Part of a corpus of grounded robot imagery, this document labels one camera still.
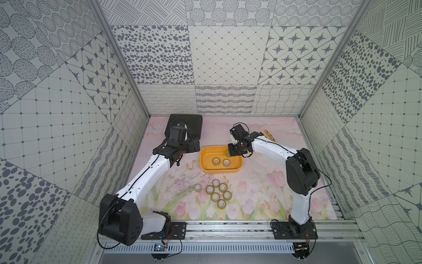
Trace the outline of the clear grey tape roll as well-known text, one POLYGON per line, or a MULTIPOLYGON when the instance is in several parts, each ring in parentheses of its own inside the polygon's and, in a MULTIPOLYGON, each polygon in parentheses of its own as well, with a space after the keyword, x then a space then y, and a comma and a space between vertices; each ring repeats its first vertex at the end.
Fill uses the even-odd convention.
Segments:
POLYGON ((231 166, 231 161, 229 159, 224 159, 223 166, 229 168, 231 166))

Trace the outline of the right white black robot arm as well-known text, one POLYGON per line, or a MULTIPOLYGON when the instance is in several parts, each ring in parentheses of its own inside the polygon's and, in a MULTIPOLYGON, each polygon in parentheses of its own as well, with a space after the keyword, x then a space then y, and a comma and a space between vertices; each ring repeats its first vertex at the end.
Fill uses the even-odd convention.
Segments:
POLYGON ((230 129, 230 135, 232 143, 228 145, 228 151, 231 157, 250 157, 256 152, 285 164, 287 184, 293 191, 289 224, 302 229, 312 224, 311 192, 318 185, 320 171, 311 152, 306 148, 294 150, 280 145, 260 132, 249 133, 241 123, 230 129))

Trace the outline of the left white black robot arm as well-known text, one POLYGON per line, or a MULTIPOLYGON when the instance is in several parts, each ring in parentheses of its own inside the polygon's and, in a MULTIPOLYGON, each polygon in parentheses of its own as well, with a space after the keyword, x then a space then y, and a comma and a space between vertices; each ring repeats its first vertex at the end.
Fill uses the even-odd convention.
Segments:
POLYGON ((184 154, 200 151, 200 137, 185 126, 170 127, 169 135, 153 149, 152 156, 137 176, 116 194, 107 194, 100 202, 97 235, 130 246, 140 236, 169 239, 171 217, 154 211, 142 216, 140 208, 161 176, 173 165, 179 165, 184 154))

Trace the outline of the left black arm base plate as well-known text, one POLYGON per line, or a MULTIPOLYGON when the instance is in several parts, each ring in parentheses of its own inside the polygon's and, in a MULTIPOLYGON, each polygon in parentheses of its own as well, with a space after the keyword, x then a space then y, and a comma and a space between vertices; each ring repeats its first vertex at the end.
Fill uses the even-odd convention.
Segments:
POLYGON ((147 233, 141 236, 142 240, 184 240, 186 235, 186 222, 168 222, 160 232, 147 233))

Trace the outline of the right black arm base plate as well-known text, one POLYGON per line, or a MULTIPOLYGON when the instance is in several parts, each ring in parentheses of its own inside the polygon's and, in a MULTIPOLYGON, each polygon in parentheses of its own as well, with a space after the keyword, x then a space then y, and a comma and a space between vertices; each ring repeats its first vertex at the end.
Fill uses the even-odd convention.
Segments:
POLYGON ((284 240, 313 240, 318 239, 317 230, 312 222, 299 225, 296 222, 280 222, 272 220, 270 227, 273 231, 274 239, 284 240))

